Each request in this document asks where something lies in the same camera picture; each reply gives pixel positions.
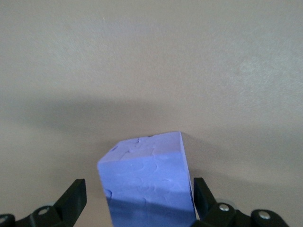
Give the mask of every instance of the metal screw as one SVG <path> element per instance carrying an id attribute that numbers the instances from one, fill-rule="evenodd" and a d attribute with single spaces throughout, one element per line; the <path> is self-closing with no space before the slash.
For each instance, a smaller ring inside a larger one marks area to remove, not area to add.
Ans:
<path id="1" fill-rule="evenodd" d="M 40 211 L 38 212 L 38 215 L 46 214 L 46 213 L 48 212 L 48 210 L 49 210 L 49 207 L 44 208 L 44 209 L 42 209 L 42 210 L 40 210 Z"/>
<path id="2" fill-rule="evenodd" d="M 229 207 L 228 207 L 226 204 L 221 204 L 221 205 L 219 206 L 219 208 L 220 208 L 220 210 L 222 210 L 222 211 L 229 211 Z"/>
<path id="3" fill-rule="evenodd" d="M 0 224 L 4 223 L 7 218 L 8 218 L 8 216 L 1 217 L 0 218 Z"/>
<path id="4" fill-rule="evenodd" d="M 270 219 L 270 215 L 267 212 L 265 212 L 265 211 L 260 211 L 259 215 L 263 219 L 266 219 L 266 220 Z"/>

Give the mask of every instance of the block side face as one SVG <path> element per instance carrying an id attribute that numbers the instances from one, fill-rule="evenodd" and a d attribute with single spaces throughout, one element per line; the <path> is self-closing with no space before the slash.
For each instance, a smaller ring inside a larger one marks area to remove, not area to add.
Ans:
<path id="1" fill-rule="evenodd" d="M 121 141 L 98 171 L 115 227 L 188 227 L 196 220 L 181 132 Z"/>
<path id="2" fill-rule="evenodd" d="M 182 152 L 99 164 L 114 225 L 189 226 L 196 215 L 187 172 Z"/>

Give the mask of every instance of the foam cube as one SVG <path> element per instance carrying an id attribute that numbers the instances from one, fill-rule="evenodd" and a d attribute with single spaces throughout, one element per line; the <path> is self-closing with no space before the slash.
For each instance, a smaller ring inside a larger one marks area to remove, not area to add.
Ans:
<path id="1" fill-rule="evenodd" d="M 188 227 L 196 220 L 181 132 L 121 141 L 98 171 L 114 227 Z"/>

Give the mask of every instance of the white wall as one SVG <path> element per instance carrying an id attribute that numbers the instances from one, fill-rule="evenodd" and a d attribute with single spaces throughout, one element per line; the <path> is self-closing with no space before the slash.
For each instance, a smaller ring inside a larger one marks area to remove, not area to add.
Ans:
<path id="1" fill-rule="evenodd" d="M 76 226 L 110 226 L 97 161 L 183 131 L 193 176 L 303 222 L 303 2 L 0 2 L 0 213 L 85 177 Z"/>

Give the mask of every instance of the black plastic bracket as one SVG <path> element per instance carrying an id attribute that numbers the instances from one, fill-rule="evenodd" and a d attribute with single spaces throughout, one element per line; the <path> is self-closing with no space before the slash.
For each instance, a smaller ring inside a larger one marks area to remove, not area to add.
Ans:
<path id="1" fill-rule="evenodd" d="M 53 206 L 43 206 L 15 221 L 12 214 L 0 215 L 0 227 L 72 227 L 87 202 L 84 179 L 77 179 Z"/>
<path id="2" fill-rule="evenodd" d="M 200 217 L 191 227 L 289 227 L 275 212 L 254 210 L 251 217 L 217 203 L 203 178 L 194 178 L 194 202 Z"/>

